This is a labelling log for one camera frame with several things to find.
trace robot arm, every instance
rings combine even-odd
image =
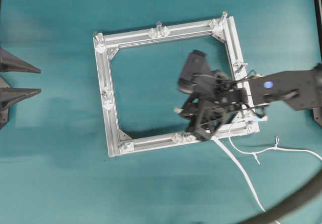
[[[245,88],[248,82],[254,107],[248,105]],[[209,140],[239,111],[263,109],[273,101],[284,101],[294,110],[322,107],[322,64],[313,70],[283,71],[264,77],[253,76],[234,81],[220,70],[212,71],[206,54],[195,50],[189,54],[178,80],[178,90],[190,97],[179,115],[190,121],[186,131],[199,140]]]

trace white wire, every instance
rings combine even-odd
[[[273,147],[268,147],[264,150],[261,150],[261,151],[257,151],[257,152],[244,152],[244,151],[241,151],[239,150],[232,142],[231,140],[231,137],[230,137],[230,132],[231,132],[231,129],[233,128],[233,126],[236,124],[237,122],[234,122],[230,128],[229,128],[229,131],[228,131],[228,139],[229,139],[229,142],[231,144],[231,146],[237,150],[238,152],[240,152],[241,154],[244,154],[244,155],[253,155],[255,160],[257,161],[257,163],[260,165],[261,162],[258,160],[258,157],[257,155],[259,154],[262,154],[266,151],[269,151],[269,150],[280,150],[280,151],[288,151],[288,152],[306,152],[306,153],[309,153],[311,155],[314,155],[315,157],[317,157],[318,159],[320,159],[322,161],[322,157],[317,154],[316,152],[314,151],[311,151],[311,150],[294,150],[294,149],[291,149],[291,148],[283,148],[283,147],[278,147],[278,143],[280,142],[280,138],[279,136],[276,136],[276,142],[275,142],[275,145]]]
[[[251,192],[258,204],[258,206],[262,209],[262,211],[265,212],[265,209],[263,208],[258,195],[256,193],[256,190],[251,182],[251,179],[249,178],[246,170],[243,168],[243,166],[241,165],[241,163],[238,161],[238,159],[236,159],[236,157],[229,151],[229,149],[227,149],[227,147],[219,140],[217,139],[215,136],[212,137],[212,139],[215,141],[215,143],[222,149],[224,150],[224,152],[231,158],[231,160],[233,160],[233,162],[238,166],[238,168],[240,169],[240,171],[242,172],[242,174],[244,175],[244,178],[246,179],[246,182],[249,186],[249,188],[251,189]]]

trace teal table surface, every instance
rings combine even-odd
[[[1,73],[12,87],[42,93],[11,108],[0,130],[0,223],[230,223],[261,210],[241,172],[212,141],[109,158],[93,32],[235,18],[249,69],[311,69],[320,60],[313,0],[3,0],[1,47],[42,74]],[[121,50],[112,61],[120,127],[133,137],[184,129],[187,95],[177,77],[193,49],[228,71],[224,45],[209,37]],[[322,128],[282,102],[260,133],[234,138],[246,151],[274,145],[322,155]],[[265,208],[321,166],[305,153],[266,152],[258,165],[231,149]],[[322,197],[280,220],[321,224]]]

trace black spike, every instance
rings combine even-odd
[[[23,61],[22,59],[19,59],[18,57],[5,51],[4,49],[0,49],[0,71],[22,71],[29,73],[41,73],[40,69]]]
[[[41,93],[41,89],[0,88],[0,111],[39,93]]]

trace square metal frame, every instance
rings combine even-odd
[[[94,34],[95,58],[110,157],[199,142],[186,132],[132,139],[119,129],[110,68],[110,62],[115,54],[122,48],[210,35],[225,44],[232,77],[235,80],[245,77],[247,63],[244,62],[234,18],[233,16],[227,17],[227,12],[223,12],[221,18],[218,19],[171,26],[162,26],[158,22],[155,28],[146,30],[110,35]],[[248,83],[239,83],[238,87],[246,88],[250,106],[253,106]],[[236,121],[238,123],[231,129],[231,136],[248,135],[260,131],[256,117],[250,111],[244,110],[238,113],[232,123]],[[228,130],[232,123],[223,125],[216,133],[216,137],[228,137]]]

